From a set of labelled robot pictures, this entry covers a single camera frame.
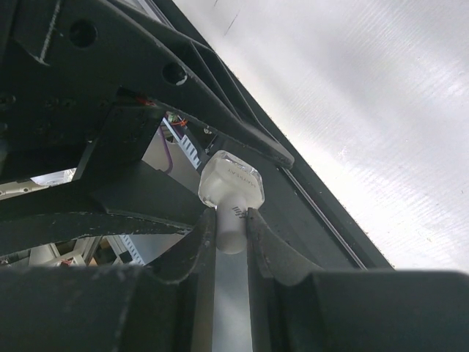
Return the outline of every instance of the screw hole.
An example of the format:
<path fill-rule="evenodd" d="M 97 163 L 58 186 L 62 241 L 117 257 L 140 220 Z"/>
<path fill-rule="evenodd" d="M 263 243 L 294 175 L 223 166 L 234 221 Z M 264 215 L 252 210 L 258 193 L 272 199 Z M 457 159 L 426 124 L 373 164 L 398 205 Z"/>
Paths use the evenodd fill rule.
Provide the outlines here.
<path fill-rule="evenodd" d="M 97 39 L 97 29 L 87 20 L 76 21 L 70 27 L 70 41 L 77 48 L 88 48 Z"/>
<path fill-rule="evenodd" d="M 188 74 L 176 62 L 170 62 L 163 67 L 162 74 L 166 82 L 175 86 L 181 86 L 188 80 Z"/>

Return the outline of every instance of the purple cable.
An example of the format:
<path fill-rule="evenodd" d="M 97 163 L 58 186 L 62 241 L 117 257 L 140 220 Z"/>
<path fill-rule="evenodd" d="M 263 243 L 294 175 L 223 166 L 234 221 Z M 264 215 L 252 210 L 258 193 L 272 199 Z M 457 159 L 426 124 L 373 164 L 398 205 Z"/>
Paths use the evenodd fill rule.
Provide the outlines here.
<path fill-rule="evenodd" d="M 168 158 L 168 169 L 164 172 L 165 174 L 168 174 L 173 170 L 173 159 L 171 157 L 171 154 L 169 153 L 168 144 L 166 143 L 166 138 L 164 138 L 164 133 L 161 126 L 159 127 L 158 132 L 160 133 L 161 140 L 163 141 L 164 153 Z"/>

